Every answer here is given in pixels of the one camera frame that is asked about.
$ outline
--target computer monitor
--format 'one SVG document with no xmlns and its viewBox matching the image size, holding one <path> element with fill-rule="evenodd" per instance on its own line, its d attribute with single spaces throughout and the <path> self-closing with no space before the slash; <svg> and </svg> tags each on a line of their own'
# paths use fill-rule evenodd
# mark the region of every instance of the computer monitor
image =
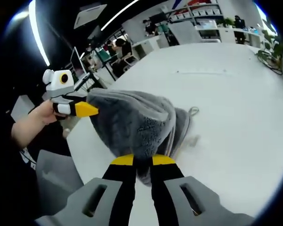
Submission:
<svg viewBox="0 0 283 226">
<path fill-rule="evenodd" d="M 164 12 L 161 12 L 159 14 L 156 14 L 154 16 L 151 16 L 150 17 L 150 21 L 153 23 L 153 24 L 158 24 L 158 23 L 161 23 L 163 21 L 167 21 L 168 18 L 167 16 L 165 15 Z"/>
<path fill-rule="evenodd" d="M 79 53 L 77 52 L 76 47 L 74 47 L 74 50 L 72 51 L 70 62 L 75 70 L 75 74 L 77 78 L 80 78 L 83 74 L 87 74 L 85 66 L 80 59 L 80 56 L 79 56 Z"/>
</svg>

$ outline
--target human arm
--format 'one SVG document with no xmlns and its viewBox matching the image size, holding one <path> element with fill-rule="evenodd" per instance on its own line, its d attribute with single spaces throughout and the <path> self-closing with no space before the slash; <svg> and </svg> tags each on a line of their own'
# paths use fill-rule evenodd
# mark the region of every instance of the human arm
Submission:
<svg viewBox="0 0 283 226">
<path fill-rule="evenodd" d="M 18 120 L 12 127 L 11 136 L 20 148 L 24 148 L 37 136 L 45 125 L 57 121 L 52 102 L 47 100 L 32 110 L 25 118 Z"/>
</svg>

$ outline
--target fluffy gray fabric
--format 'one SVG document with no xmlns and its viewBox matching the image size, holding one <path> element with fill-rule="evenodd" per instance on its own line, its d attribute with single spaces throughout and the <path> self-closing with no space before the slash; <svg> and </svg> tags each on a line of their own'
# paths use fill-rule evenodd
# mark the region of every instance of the fluffy gray fabric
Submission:
<svg viewBox="0 0 283 226">
<path fill-rule="evenodd" d="M 92 89 L 87 102 L 99 109 L 91 121 L 116 157 L 131 153 L 140 160 L 156 153 L 173 157 L 191 124 L 191 112 L 148 93 Z M 149 168 L 138 171 L 138 176 L 150 185 Z"/>
</svg>

